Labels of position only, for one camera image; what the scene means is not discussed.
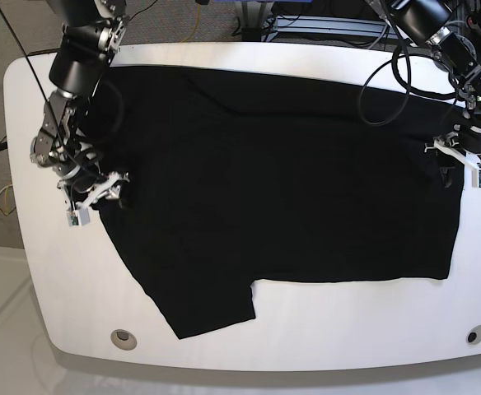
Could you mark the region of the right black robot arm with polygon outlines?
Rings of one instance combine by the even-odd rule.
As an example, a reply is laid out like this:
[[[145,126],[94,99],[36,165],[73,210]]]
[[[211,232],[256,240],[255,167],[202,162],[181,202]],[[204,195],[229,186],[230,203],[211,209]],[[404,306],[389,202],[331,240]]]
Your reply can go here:
[[[127,176],[99,168],[102,154],[79,134],[101,77],[109,69],[127,30],[124,1],[50,1],[63,20],[63,37],[49,80],[55,90],[44,103],[44,120],[30,158],[59,177],[68,212],[78,214],[102,198],[117,199]]]

